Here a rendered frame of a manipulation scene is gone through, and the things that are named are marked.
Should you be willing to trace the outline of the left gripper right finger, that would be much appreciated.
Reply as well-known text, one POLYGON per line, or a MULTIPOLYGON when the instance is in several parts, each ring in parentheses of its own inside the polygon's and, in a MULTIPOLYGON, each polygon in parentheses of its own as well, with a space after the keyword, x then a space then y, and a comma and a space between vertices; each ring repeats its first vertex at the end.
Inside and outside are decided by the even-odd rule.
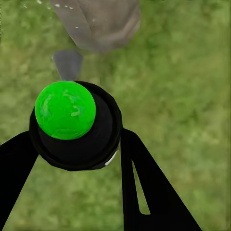
POLYGON ((202 231, 139 136, 123 128, 120 145, 124 231, 202 231), (139 210, 132 161, 150 215, 139 210))

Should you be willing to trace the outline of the pesticide atomizer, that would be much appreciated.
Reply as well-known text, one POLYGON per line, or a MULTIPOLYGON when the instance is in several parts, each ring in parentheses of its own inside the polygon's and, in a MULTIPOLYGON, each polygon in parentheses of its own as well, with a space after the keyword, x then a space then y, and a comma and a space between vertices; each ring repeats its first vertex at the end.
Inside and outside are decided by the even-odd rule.
POLYGON ((84 63, 81 53, 64 49, 51 58, 61 81, 47 86, 36 100, 29 121, 33 146, 54 167, 102 169, 120 145, 121 111, 100 86, 76 81, 84 63))

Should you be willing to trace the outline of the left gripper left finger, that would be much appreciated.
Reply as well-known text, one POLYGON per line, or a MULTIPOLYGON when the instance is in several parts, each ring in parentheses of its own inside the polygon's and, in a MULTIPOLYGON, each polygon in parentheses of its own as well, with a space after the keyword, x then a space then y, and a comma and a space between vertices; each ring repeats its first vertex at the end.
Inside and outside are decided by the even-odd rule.
POLYGON ((35 164, 38 153, 29 131, 0 145, 0 231, 35 164))

